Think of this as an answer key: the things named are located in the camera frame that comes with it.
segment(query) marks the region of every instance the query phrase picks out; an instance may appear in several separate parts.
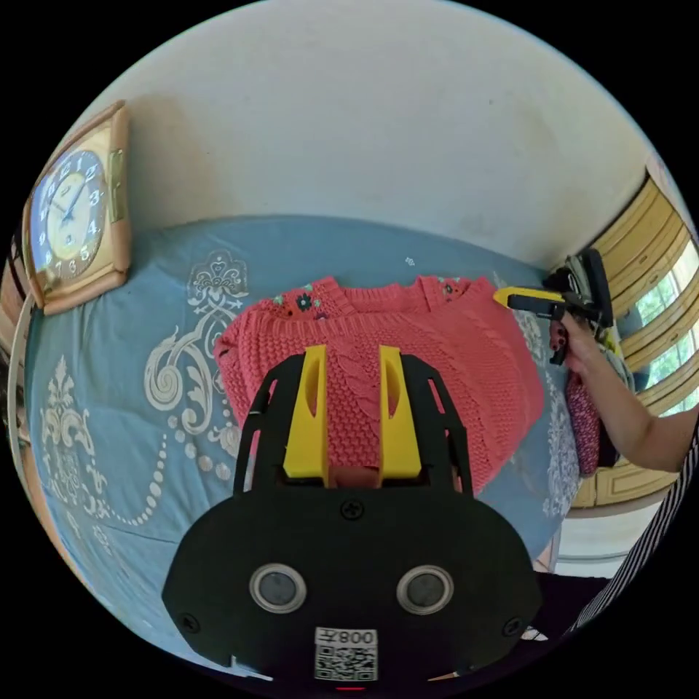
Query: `blue bedspread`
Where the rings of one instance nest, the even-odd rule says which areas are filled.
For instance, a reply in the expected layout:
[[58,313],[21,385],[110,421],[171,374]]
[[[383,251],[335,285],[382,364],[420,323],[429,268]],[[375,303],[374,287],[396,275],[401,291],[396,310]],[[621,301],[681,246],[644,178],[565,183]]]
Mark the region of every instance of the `blue bedspread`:
[[[214,667],[189,650],[160,591],[185,531],[232,487],[240,431],[212,358],[216,337],[247,305],[329,275],[352,286],[485,275],[504,286],[538,285],[542,273],[453,240],[311,217],[139,232],[133,261],[124,287],[58,316],[34,313],[33,451],[63,543],[100,601],[145,640]],[[548,324],[517,320],[545,412],[481,499],[535,557],[569,509],[578,466]]]

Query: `sticker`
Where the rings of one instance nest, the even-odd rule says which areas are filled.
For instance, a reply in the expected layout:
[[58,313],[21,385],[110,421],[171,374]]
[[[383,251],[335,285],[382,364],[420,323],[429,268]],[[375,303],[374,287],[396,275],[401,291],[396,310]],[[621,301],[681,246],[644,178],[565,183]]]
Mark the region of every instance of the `sticker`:
[[376,630],[317,627],[315,678],[372,682],[379,674],[378,650]]

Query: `striped sleeve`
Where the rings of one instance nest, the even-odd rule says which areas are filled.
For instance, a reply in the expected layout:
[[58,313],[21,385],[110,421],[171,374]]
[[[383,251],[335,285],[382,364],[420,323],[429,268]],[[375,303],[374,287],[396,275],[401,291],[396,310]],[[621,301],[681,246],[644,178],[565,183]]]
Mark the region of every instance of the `striped sleeve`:
[[679,477],[670,488],[660,509],[655,513],[641,538],[633,545],[616,575],[609,581],[604,590],[581,611],[569,632],[584,626],[597,614],[606,609],[623,592],[623,589],[632,581],[636,573],[647,563],[658,543],[665,536],[665,532],[682,503],[682,498],[687,492],[687,487],[697,464],[698,453],[699,420],[695,425],[692,445],[684,458]]

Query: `knit sweater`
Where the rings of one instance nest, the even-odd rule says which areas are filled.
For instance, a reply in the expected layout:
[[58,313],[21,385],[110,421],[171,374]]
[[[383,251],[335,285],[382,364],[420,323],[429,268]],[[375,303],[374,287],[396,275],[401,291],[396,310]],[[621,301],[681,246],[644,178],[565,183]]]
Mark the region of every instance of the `knit sweater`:
[[237,421],[264,377],[315,344],[327,346],[328,461],[379,467],[379,345],[440,373],[467,428],[478,493],[541,417],[543,390],[512,313],[488,280],[418,277],[403,287],[341,288],[325,278],[247,308],[214,357]]

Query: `qr code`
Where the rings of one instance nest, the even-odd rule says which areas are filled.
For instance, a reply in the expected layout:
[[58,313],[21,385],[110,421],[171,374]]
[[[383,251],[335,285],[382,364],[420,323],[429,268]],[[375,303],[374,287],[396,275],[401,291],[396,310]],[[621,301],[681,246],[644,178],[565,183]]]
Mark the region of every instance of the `qr code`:
[[376,647],[316,646],[316,679],[367,682],[376,679]]

